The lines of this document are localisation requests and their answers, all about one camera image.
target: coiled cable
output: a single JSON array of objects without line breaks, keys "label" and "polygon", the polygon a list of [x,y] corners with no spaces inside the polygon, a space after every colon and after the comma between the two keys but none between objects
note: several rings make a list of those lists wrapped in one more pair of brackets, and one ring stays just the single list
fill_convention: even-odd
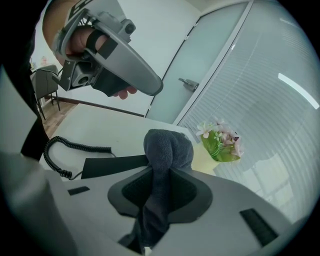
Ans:
[{"label": "coiled cable", "polygon": [[50,168],[57,173],[60,174],[61,177],[67,178],[70,181],[74,180],[76,177],[78,177],[80,174],[82,174],[82,171],[79,172],[77,175],[72,177],[72,172],[67,171],[67,170],[62,170],[59,166],[57,166],[50,158],[49,156],[49,149],[50,147],[55,144],[56,142],[60,142],[67,146],[68,148],[75,149],[75,150],[81,150],[81,151],[86,151],[86,152],[94,152],[94,153],[109,153],[112,154],[114,157],[115,154],[112,153],[111,147],[109,146],[88,146],[88,145],[83,145],[79,143],[74,143],[70,142],[69,140],[62,138],[60,136],[53,137],[50,139],[47,144],[44,147],[44,152],[43,152],[43,157],[46,163],[50,166]]}]

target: black strap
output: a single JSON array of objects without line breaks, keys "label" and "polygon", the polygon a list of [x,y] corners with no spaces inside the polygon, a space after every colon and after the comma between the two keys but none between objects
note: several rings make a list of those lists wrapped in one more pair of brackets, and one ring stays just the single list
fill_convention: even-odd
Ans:
[{"label": "black strap", "polygon": [[97,52],[96,50],[96,42],[99,39],[99,37],[106,35],[105,33],[101,32],[100,30],[94,30],[88,37],[86,41],[85,47],[93,51],[94,53]]}]

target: white desk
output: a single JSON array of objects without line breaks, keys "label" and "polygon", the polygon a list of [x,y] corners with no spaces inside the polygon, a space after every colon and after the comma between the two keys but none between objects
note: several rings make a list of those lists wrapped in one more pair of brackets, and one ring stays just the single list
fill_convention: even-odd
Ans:
[{"label": "white desk", "polygon": [[[145,154],[144,138],[150,129],[184,133],[192,143],[195,143],[187,128],[83,104],[78,104],[68,114],[53,137],[61,136],[71,142],[89,146],[111,147],[117,157],[129,157]],[[59,142],[51,147],[49,155],[56,165],[63,170],[71,171],[73,176],[83,170],[86,158],[113,157],[107,153],[71,149]],[[43,156],[40,164],[50,170]]]}]

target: hand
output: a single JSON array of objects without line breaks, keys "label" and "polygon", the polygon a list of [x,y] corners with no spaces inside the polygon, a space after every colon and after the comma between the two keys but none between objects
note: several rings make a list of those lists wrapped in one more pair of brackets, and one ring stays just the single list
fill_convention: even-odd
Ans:
[{"label": "hand", "polygon": [[[94,30],[95,29],[92,27],[80,26],[79,28],[77,28],[72,34],[68,42],[68,45],[66,47],[66,54],[76,55],[79,53],[83,53],[86,47],[88,37]],[[108,38],[105,35],[100,36],[95,43],[95,49],[98,51],[100,47],[105,43],[106,40],[108,40]],[[64,59],[62,57],[59,57],[58,60],[61,63],[61,65],[63,65]],[[119,96],[120,99],[124,100],[128,97],[128,92],[130,94],[135,94],[137,92],[137,89],[132,86],[129,86],[126,89],[117,92],[113,96],[114,97]]]}]

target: door handle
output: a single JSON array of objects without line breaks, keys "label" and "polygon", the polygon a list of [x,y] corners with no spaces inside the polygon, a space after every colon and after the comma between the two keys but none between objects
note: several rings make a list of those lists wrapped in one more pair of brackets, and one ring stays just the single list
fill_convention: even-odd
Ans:
[{"label": "door handle", "polygon": [[190,79],[179,78],[179,81],[183,82],[183,86],[192,92],[194,92],[199,86],[198,82],[192,81]]}]

